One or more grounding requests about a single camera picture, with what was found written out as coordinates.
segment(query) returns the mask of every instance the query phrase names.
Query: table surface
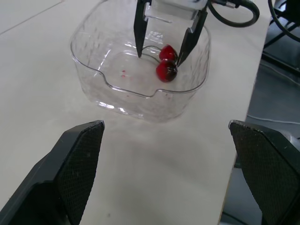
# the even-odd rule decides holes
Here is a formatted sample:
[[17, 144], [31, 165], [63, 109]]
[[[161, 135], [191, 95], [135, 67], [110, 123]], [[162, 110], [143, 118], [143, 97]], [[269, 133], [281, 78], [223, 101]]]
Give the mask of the table surface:
[[[209, 78], [183, 115], [164, 124], [102, 109], [82, 92], [69, 40], [97, 2], [66, 0], [0, 35], [0, 208], [65, 130], [104, 120], [82, 225], [216, 225], [236, 155], [227, 126], [247, 114], [267, 1], [256, 1], [261, 17], [248, 28], [209, 13]], [[218, 10], [235, 21], [245, 14]]]

